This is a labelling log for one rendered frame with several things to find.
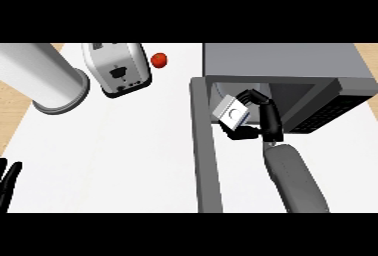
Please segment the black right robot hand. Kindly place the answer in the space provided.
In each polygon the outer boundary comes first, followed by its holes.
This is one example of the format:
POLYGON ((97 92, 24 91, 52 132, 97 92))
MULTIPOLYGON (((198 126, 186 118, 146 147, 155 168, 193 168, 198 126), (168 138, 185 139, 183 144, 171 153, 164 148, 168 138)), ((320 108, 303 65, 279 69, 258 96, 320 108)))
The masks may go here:
POLYGON ((257 139, 263 137, 264 142, 282 142, 283 128, 275 101, 255 89, 242 91, 236 95, 236 99, 244 105, 252 103, 258 106, 260 128, 239 126, 232 130, 226 126, 221 126, 227 137, 232 140, 257 139))

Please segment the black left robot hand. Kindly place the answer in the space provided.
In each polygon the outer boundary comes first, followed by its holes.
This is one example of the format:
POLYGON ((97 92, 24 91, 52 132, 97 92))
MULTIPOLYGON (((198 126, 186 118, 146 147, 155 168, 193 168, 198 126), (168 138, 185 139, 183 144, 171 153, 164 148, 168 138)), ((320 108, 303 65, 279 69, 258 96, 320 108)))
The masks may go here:
POLYGON ((0 213, 6 213, 9 209, 16 179, 21 170, 21 162, 15 162, 10 168, 7 168, 7 159, 0 158, 0 213))

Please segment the grey microwave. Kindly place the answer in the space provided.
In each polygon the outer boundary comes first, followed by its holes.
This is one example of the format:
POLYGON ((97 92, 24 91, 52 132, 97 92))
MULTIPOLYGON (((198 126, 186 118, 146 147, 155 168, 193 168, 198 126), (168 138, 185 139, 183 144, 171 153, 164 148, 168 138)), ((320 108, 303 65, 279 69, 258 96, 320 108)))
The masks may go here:
POLYGON ((226 95, 260 91, 275 101, 283 131, 309 134, 378 95, 353 44, 207 43, 210 106, 226 95))

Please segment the grey microwave door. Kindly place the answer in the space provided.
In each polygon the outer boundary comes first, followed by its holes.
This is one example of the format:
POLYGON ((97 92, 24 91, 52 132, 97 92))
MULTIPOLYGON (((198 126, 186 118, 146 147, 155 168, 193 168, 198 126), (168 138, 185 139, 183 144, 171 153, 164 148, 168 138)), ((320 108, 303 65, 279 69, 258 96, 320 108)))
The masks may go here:
POLYGON ((221 213, 223 204, 210 119, 208 91, 202 77, 193 77, 190 79, 189 90, 198 212, 221 213))

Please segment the red tomato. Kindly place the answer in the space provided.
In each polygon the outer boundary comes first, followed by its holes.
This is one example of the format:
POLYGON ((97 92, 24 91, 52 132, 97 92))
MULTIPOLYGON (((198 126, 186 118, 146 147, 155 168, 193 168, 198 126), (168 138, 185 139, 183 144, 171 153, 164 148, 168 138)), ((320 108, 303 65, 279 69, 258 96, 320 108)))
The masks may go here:
POLYGON ((155 68, 162 68, 167 65, 167 55, 164 53, 157 53, 151 57, 151 63, 155 68))

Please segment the silver toaster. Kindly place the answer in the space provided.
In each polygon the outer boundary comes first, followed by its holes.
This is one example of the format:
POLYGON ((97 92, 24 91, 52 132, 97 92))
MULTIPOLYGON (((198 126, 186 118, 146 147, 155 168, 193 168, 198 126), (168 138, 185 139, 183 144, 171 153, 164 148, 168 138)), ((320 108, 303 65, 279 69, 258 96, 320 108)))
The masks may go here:
POLYGON ((152 73, 140 43, 83 43, 81 50, 89 71, 109 98, 151 85, 152 73))

